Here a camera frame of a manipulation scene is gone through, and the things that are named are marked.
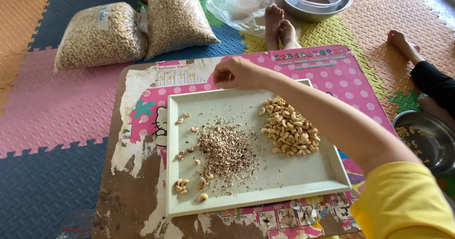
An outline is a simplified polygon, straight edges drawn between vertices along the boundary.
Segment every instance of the stainless steel bowl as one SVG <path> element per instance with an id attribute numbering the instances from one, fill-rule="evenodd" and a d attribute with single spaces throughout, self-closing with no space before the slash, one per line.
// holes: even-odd
<path id="1" fill-rule="evenodd" d="M 424 136 L 417 133 L 409 134 L 406 142 L 415 140 L 422 154 L 418 157 L 429 160 L 425 165 L 435 176 L 455 174 L 455 134 L 441 121 L 417 111 L 406 111 L 397 115 L 392 123 L 394 128 L 414 126 L 425 132 Z"/>
<path id="2" fill-rule="evenodd" d="M 331 13 L 312 13 L 308 11 L 304 11 L 302 9 L 299 9 L 286 0 L 282 0 L 282 5 L 284 11 L 293 16 L 298 21 L 304 21 L 304 22 L 321 22 L 323 20 L 326 20 L 333 15 L 342 12 L 343 10 L 347 9 L 352 3 L 352 0 L 341 0 L 340 3 L 338 4 L 338 9 L 334 12 Z"/>

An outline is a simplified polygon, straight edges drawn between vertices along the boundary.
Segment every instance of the black pants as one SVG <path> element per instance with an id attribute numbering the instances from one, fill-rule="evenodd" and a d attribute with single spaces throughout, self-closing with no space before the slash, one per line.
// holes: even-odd
<path id="1" fill-rule="evenodd" d="M 455 79 L 427 61 L 417 63 L 411 71 L 411 77 L 420 91 L 434 99 L 455 119 Z"/>

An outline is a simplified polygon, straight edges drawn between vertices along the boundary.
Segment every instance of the hand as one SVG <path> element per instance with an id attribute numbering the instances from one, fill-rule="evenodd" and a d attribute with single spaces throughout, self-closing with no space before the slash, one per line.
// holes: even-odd
<path id="1" fill-rule="evenodd" d="M 233 57 L 215 67 L 213 84 L 223 89 L 263 89 L 263 82 L 272 73 L 242 57 Z"/>

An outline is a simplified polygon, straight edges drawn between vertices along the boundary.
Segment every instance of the pink mat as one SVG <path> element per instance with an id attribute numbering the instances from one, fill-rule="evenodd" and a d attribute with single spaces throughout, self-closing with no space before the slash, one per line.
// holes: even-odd
<path id="1" fill-rule="evenodd" d="M 7 152 L 95 139 L 109 134 L 112 107 L 123 63 L 54 72 L 57 49 L 27 52 L 0 117 L 0 158 Z"/>

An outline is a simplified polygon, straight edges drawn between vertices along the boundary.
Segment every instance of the pile of cashews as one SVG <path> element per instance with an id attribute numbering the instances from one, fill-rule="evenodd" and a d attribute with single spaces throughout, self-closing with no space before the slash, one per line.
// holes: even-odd
<path id="1" fill-rule="evenodd" d="M 294 153 L 307 155 L 319 150 L 318 130 L 280 96 L 264 101 L 259 115 L 266 113 L 269 114 L 268 123 L 261 133 L 268 133 L 267 138 L 273 138 L 273 153 L 285 153 L 290 157 Z"/>

